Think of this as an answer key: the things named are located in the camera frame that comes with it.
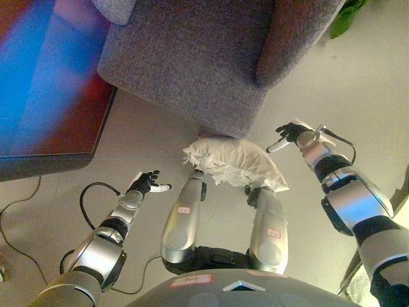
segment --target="floor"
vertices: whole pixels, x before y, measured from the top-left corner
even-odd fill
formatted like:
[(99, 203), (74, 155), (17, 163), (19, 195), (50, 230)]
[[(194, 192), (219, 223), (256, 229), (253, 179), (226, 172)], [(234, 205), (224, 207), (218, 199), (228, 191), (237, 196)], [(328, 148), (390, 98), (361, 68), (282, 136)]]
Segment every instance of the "floor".
[[(266, 148), (277, 139), (274, 129), (299, 118), (317, 127), (325, 123), (358, 148), (356, 165), (388, 197), (404, 180), (408, 154), (408, 3), (369, 3), (353, 28), (329, 41), (324, 36), (285, 80), (268, 92), (267, 102), (249, 140)], [(78, 198), (94, 181), (122, 191), (139, 170), (159, 169), (167, 193), (150, 194), (125, 244), (128, 260), (116, 287), (139, 287), (145, 262), (159, 255), (162, 227), (192, 168), (183, 165), (182, 149), (196, 138), (197, 125), (142, 99), (119, 91), (98, 146), (86, 168), (46, 175), (37, 195), (11, 207), (3, 217), (8, 238), (40, 263), (48, 281), (58, 275), (66, 251), (89, 229)], [(351, 156), (347, 146), (339, 151)], [(290, 190), (280, 193), (289, 231), (289, 264), (285, 274), (336, 292), (355, 252), (353, 238), (338, 234), (321, 208), (323, 193), (297, 149), (271, 155)], [(200, 245), (244, 252), (248, 248), (254, 210), (241, 188), (216, 187), (207, 178), (208, 197), (201, 206)], [(29, 196), (37, 178), (0, 184), (0, 207)], [(92, 221), (116, 206), (109, 190), (94, 188), (86, 196)], [(0, 240), (0, 263), (9, 280), (0, 284), (0, 304), (25, 306), (44, 288), (35, 266)], [(169, 279), (160, 260), (148, 267), (141, 293)], [(134, 297), (107, 292), (101, 306), (123, 306)]]

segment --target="wire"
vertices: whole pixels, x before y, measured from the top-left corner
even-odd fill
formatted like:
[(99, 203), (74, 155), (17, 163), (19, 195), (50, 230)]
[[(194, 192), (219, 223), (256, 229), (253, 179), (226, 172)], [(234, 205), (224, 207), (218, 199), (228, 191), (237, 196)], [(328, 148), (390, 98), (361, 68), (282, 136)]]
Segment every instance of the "wire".
[(22, 201), (27, 201), (27, 200), (30, 200), (31, 198), (33, 198), (34, 195), (35, 195), (35, 194), (37, 193), (37, 191), (39, 190), (40, 185), (41, 185), (41, 176), (38, 177), (37, 187), (36, 187), (35, 191), (32, 193), (32, 195), (31, 195), (30, 197), (25, 198), (25, 199), (23, 199), (23, 200), (13, 201), (12, 203), (9, 203), (7, 206), (5, 206), (5, 207), (0, 211), (0, 232), (1, 232), (1, 235), (3, 236), (4, 241), (7, 243), (7, 245), (9, 245), (9, 247), (11, 247), (12, 249), (14, 249), (14, 250), (15, 250), (16, 252), (18, 252), (19, 254), (21, 254), (21, 255), (23, 255), (23, 256), (26, 256), (27, 258), (29, 258), (31, 261), (33, 261), (33, 262), (35, 263), (35, 265), (37, 266), (37, 269), (40, 271), (40, 274), (41, 274), (41, 276), (42, 276), (42, 278), (43, 278), (43, 280), (44, 280), (44, 283), (45, 283), (46, 285), (48, 285), (48, 282), (47, 282), (47, 280), (45, 279), (44, 273), (43, 273), (43, 271), (41, 270), (41, 267), (40, 267), (40, 265), (38, 264), (38, 262), (37, 262), (32, 256), (27, 255), (26, 253), (23, 253), (22, 251), (19, 251), (17, 248), (15, 248), (15, 247), (8, 241), (8, 239), (6, 238), (6, 235), (4, 234), (4, 231), (3, 231), (3, 227), (1, 226), (1, 218), (3, 217), (3, 214), (4, 214), (4, 212), (6, 211), (6, 209), (7, 209), (8, 207), (10, 207), (11, 205), (15, 204), (15, 203), (20, 203), (20, 202), (22, 202)]
[(322, 130), (325, 134), (328, 134), (329, 136), (332, 136), (333, 138), (336, 138), (348, 145), (350, 145), (353, 149), (353, 157), (351, 160), (351, 164), (353, 164), (355, 162), (355, 159), (357, 158), (357, 149), (355, 148), (355, 145), (351, 142), (349, 142), (347, 139), (342, 138), (341, 136), (337, 136), (335, 133), (333, 133), (332, 131), (330, 131), (329, 129), (323, 129)]
[(145, 268), (143, 269), (143, 275), (142, 275), (142, 283), (141, 283), (141, 286), (140, 286), (137, 290), (135, 290), (135, 291), (133, 291), (133, 292), (127, 292), (127, 291), (119, 290), (119, 289), (117, 289), (117, 288), (112, 288), (112, 289), (113, 289), (114, 291), (117, 291), (117, 292), (122, 293), (122, 294), (127, 294), (127, 295), (138, 294), (138, 293), (142, 290), (143, 285), (144, 285), (144, 282), (145, 282), (146, 268), (148, 267), (148, 265), (149, 265), (152, 261), (154, 261), (155, 259), (158, 259), (158, 258), (161, 258), (161, 256), (153, 257), (153, 258), (149, 259), (148, 262), (145, 263)]
[(121, 192), (119, 192), (117, 189), (115, 189), (113, 186), (109, 185), (109, 184), (105, 184), (103, 182), (93, 182), (92, 184), (87, 185), (81, 192), (81, 195), (79, 196), (79, 207), (81, 208), (81, 212), (82, 215), (84, 216), (84, 219), (86, 220), (87, 224), (89, 225), (89, 227), (91, 227), (92, 230), (95, 229), (95, 226), (92, 224), (92, 222), (89, 220), (89, 217), (87, 215), (87, 212), (85, 211), (84, 208), (84, 195), (86, 193), (86, 191), (90, 188), (93, 187), (94, 185), (102, 185), (104, 187), (108, 187), (111, 190), (113, 190), (116, 194), (116, 196), (121, 195)]

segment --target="cushion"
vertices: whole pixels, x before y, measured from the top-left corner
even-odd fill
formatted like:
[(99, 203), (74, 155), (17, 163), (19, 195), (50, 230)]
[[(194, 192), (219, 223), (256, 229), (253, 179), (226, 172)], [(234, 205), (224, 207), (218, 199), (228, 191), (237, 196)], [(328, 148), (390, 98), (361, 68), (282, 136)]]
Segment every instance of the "cushion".
[(210, 174), (216, 184), (227, 181), (234, 187), (269, 187), (275, 192), (287, 183), (267, 153), (246, 139), (226, 136), (200, 138), (183, 149), (185, 162)]

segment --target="sticker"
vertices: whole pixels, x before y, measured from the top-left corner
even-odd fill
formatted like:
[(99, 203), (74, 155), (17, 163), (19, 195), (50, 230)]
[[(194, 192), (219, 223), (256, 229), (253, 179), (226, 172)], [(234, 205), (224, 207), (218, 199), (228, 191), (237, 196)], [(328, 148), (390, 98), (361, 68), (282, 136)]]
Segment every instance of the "sticker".
[(277, 239), (281, 239), (281, 232), (277, 229), (274, 228), (270, 228), (268, 227), (266, 229), (266, 233), (269, 237), (273, 237), (273, 238), (277, 238)]
[(187, 276), (187, 277), (175, 279), (174, 281), (172, 281), (169, 287), (176, 288), (176, 287), (186, 287), (190, 285), (201, 285), (205, 283), (211, 283), (212, 281), (213, 281), (213, 275), (211, 274), (194, 275), (194, 276)]
[(190, 208), (189, 207), (179, 207), (178, 208), (178, 213), (189, 214), (190, 213)]
[(247, 274), (251, 276), (257, 277), (281, 277), (281, 278), (288, 278), (287, 276), (280, 275), (273, 272), (266, 272), (266, 271), (246, 271)]

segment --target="gray armchair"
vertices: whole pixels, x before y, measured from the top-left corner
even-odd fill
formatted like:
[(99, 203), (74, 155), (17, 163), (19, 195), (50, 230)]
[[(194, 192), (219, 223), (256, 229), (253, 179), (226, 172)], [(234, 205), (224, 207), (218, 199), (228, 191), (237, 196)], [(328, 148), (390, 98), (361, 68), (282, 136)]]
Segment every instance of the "gray armchair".
[(244, 138), (267, 89), (318, 40), (344, 0), (93, 2), (115, 23), (98, 64), (103, 79)]

